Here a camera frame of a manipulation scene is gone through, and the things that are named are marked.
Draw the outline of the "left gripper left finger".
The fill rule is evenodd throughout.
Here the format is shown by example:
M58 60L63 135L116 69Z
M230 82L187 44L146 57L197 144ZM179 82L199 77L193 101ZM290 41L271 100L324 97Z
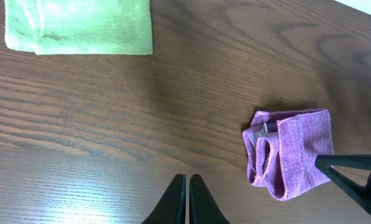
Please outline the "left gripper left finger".
M142 224L184 224L185 215L186 175L176 174Z

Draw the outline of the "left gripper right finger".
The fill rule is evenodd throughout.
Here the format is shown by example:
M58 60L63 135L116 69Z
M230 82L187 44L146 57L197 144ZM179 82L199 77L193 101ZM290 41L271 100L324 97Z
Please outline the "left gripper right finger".
M190 224L229 224L199 174L190 178Z

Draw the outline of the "large pink cloth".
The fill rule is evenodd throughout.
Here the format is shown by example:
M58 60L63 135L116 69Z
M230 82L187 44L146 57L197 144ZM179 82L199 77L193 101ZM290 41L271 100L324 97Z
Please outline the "large pink cloth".
M327 109L257 111L242 138L247 180L286 201L329 182L316 166L319 155L334 152Z

